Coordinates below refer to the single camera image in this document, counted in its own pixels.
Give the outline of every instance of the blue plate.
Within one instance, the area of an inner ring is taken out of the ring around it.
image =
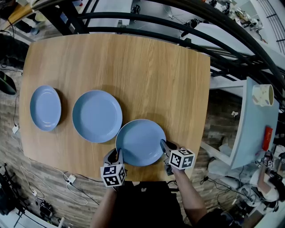
[[[61,101],[53,87],[42,85],[35,90],[30,102],[30,112],[39,129],[51,131],[57,126],[61,117]]]
[[[109,93],[91,90],[83,94],[72,111],[76,131],[92,143],[104,143],[115,137],[122,126],[122,110]]]
[[[161,139],[166,140],[165,133],[157,123],[136,119],[121,128],[116,138],[116,149],[123,149],[124,162],[133,166],[148,166],[163,154]]]

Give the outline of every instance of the white cup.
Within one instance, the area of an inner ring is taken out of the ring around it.
[[[255,105],[272,106],[274,102],[274,91],[271,84],[254,85],[252,89],[252,99]]]

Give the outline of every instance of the hand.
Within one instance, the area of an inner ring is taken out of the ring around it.
[[[175,168],[173,166],[171,168],[172,168],[172,172],[173,172],[174,176],[179,176],[181,174],[185,174],[185,170],[184,169],[180,170],[180,169],[177,169],[177,168]]]
[[[261,161],[264,165],[267,166],[268,161],[270,160],[271,160],[271,153],[267,151]]]

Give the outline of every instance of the railing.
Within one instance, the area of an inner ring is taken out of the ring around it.
[[[275,37],[276,37],[276,42],[278,43],[280,52],[285,55],[285,29],[284,26],[279,19],[278,15],[276,14],[275,10],[273,9],[272,5],[268,0],[257,0],[261,7],[263,8],[266,17],[268,18]]]
[[[219,40],[202,33],[196,29],[190,28],[189,26],[176,23],[170,20],[141,15],[132,13],[122,13],[122,12],[93,12],[98,0],[95,1],[90,13],[86,13],[88,7],[91,5],[92,0],[89,0],[86,4],[85,9],[82,14],[78,14],[77,10],[72,4],[71,0],[65,0],[61,3],[55,4],[59,6],[59,9],[55,5],[50,5],[46,8],[40,9],[40,11],[45,15],[45,17],[51,21],[51,23],[63,34],[84,34],[90,32],[108,32],[108,33],[124,33],[124,34],[134,34],[146,37],[157,38],[165,40],[171,43],[179,44],[180,46],[191,48],[198,52],[205,53],[211,58],[211,76],[223,76],[232,81],[236,79],[229,77],[232,75],[238,80],[244,80],[246,77],[251,77],[253,80],[259,84],[272,84],[275,91],[275,98],[280,103],[280,108],[284,108],[282,102],[283,90],[285,90],[285,80],[284,71],[280,71],[269,55],[264,51],[264,49],[256,42],[256,40],[250,36],[242,27],[231,20],[229,17],[225,16],[219,10],[213,8],[212,6],[203,3],[201,0],[151,0],[153,2],[167,4],[172,7],[176,7],[187,11],[189,13],[195,14],[209,22],[219,26],[240,42],[242,42],[246,47],[248,47],[253,53],[253,56],[245,55],[235,51],[233,48],[227,46],[226,44],[220,42]],[[60,19],[60,14],[63,12],[67,18],[68,23],[65,24]],[[217,46],[219,49],[204,47],[189,43],[175,37],[167,36],[160,33],[133,29],[133,28],[118,28],[118,27],[88,27],[90,19],[94,18],[117,18],[117,19],[130,19],[130,20],[140,20],[155,24],[160,24],[168,26],[180,31],[186,31],[193,34],[201,39],[209,41]],[[74,31],[69,29],[69,25],[72,24],[75,28]]]

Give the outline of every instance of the marker cube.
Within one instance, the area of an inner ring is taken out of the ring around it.
[[[121,186],[126,177],[125,166],[123,164],[101,167],[100,171],[101,178],[106,187]]]
[[[193,166],[195,154],[189,149],[171,151],[169,164],[177,169],[187,169]]]

